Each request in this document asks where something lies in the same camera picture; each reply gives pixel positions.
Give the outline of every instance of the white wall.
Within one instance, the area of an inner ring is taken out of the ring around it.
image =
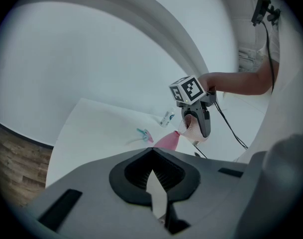
[[[210,71],[237,68],[221,0],[158,1],[187,30]],[[161,116],[175,105],[168,85],[185,75],[158,44],[105,12],[62,2],[22,5],[0,29],[0,123],[54,145],[79,98]]]
[[[171,12],[189,33],[209,72],[238,70],[237,40],[224,0],[157,1]]]

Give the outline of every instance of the white table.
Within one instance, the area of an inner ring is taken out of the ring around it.
[[[152,147],[159,139],[177,130],[159,125],[160,117],[125,108],[80,99],[63,126],[54,146],[46,177],[46,187],[80,165],[134,149]],[[127,144],[147,129],[154,143],[142,140]],[[199,152],[180,136],[176,151],[194,156]]]

